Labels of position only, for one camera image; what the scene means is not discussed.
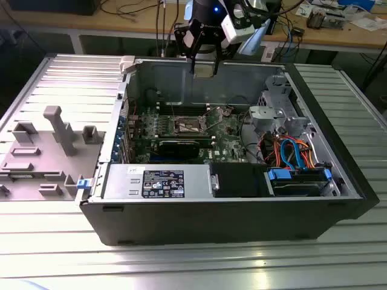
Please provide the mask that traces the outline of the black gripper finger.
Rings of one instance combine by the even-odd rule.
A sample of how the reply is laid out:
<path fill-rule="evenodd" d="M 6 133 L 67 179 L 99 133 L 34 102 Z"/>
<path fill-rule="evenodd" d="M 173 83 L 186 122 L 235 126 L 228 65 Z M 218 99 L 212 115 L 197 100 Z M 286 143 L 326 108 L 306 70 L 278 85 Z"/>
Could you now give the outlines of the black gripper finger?
<path fill-rule="evenodd" d="M 181 30 L 181 54 L 190 59 L 190 72 L 194 73 L 195 58 L 200 49 L 200 32 L 191 28 Z"/>
<path fill-rule="evenodd" d="M 215 47 L 215 62 L 213 67 L 213 75 L 218 72 L 220 61 L 223 59 L 222 41 L 224 39 L 224 33 L 221 30 L 212 33 L 211 44 Z"/>

